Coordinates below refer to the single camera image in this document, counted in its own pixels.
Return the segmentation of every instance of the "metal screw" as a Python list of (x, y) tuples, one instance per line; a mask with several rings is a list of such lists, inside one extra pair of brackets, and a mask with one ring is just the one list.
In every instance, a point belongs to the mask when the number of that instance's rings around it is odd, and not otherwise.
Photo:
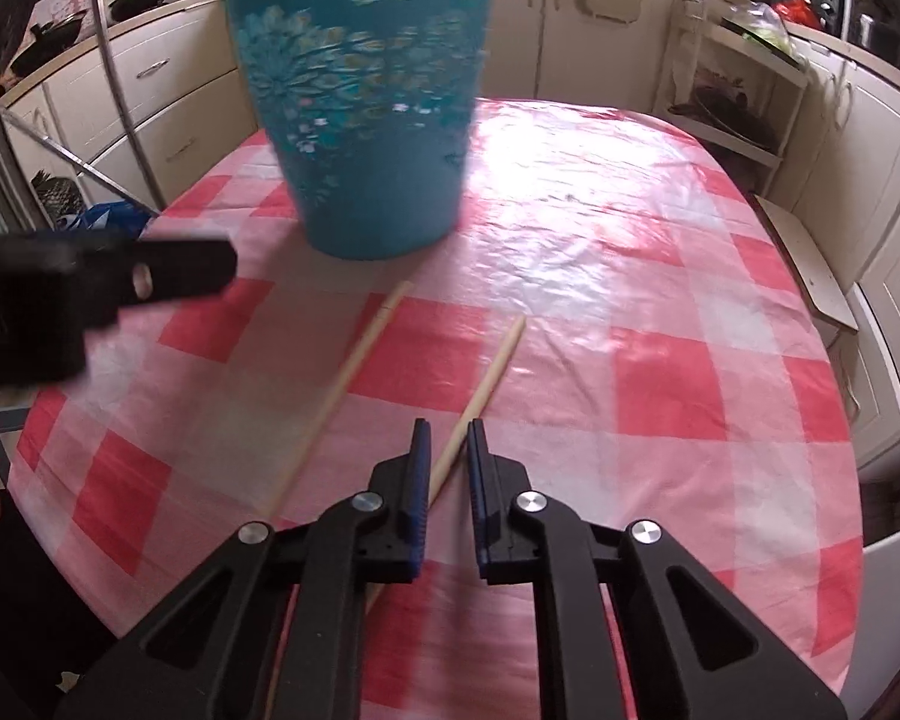
[(133, 293), (138, 300), (146, 300), (154, 294), (154, 275), (145, 263), (137, 263), (130, 274), (133, 279)]
[(650, 519), (641, 519), (631, 526), (631, 534), (641, 544), (655, 544), (663, 536), (663, 528)]
[(530, 490), (529, 493), (520, 493), (516, 496), (516, 505), (530, 514), (542, 512), (547, 508), (547, 496)]
[(357, 493), (350, 498), (350, 505), (358, 512), (376, 512), (384, 505), (384, 499), (377, 493)]
[(268, 536), (269, 528), (262, 522), (247, 522), (237, 531), (237, 538), (245, 544), (259, 544)]

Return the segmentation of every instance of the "blue bucket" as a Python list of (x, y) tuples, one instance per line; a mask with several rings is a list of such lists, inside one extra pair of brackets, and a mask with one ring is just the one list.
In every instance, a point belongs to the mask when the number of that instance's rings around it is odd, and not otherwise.
[(490, 0), (226, 0), (307, 239), (394, 257), (455, 225)]

